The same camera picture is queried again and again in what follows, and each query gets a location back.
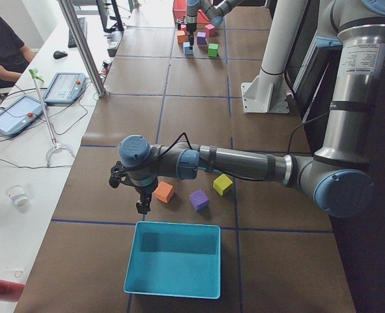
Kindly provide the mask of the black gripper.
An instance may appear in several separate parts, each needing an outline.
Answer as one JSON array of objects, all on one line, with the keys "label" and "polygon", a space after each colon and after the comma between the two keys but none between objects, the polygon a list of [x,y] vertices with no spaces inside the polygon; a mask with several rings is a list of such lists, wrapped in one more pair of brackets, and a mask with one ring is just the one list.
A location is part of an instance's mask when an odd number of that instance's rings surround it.
[{"label": "black gripper", "polygon": [[137,186],[135,189],[139,193],[139,200],[136,202],[137,212],[140,214],[147,214],[150,211],[150,203],[152,200],[152,193],[157,189],[158,184],[153,183],[148,186]]},{"label": "black gripper", "polygon": [[190,43],[190,48],[193,48],[195,37],[194,33],[197,30],[197,16],[185,16],[186,30],[188,33],[188,41]]}]

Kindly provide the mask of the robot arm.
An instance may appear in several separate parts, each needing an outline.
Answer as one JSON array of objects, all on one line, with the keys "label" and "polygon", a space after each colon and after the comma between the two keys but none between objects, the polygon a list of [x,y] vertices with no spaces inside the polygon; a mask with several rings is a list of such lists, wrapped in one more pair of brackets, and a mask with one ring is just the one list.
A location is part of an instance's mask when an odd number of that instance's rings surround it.
[{"label": "robot arm", "polygon": [[334,217],[364,211],[374,189],[364,146],[385,65],[385,1],[321,1],[316,39],[318,47],[340,48],[341,57],[323,145],[312,157],[248,153],[180,140],[164,147],[131,135],[119,145],[110,186],[134,187],[140,195],[137,211],[145,214],[159,177],[194,179],[203,170],[298,189]]},{"label": "robot arm", "polygon": [[224,0],[217,6],[214,6],[208,0],[187,0],[184,23],[186,24],[190,46],[193,47],[194,45],[194,33],[197,30],[197,15],[199,10],[201,10],[202,13],[208,18],[210,24],[214,27],[218,27],[223,22],[224,16],[230,13],[242,2],[243,0]]}]

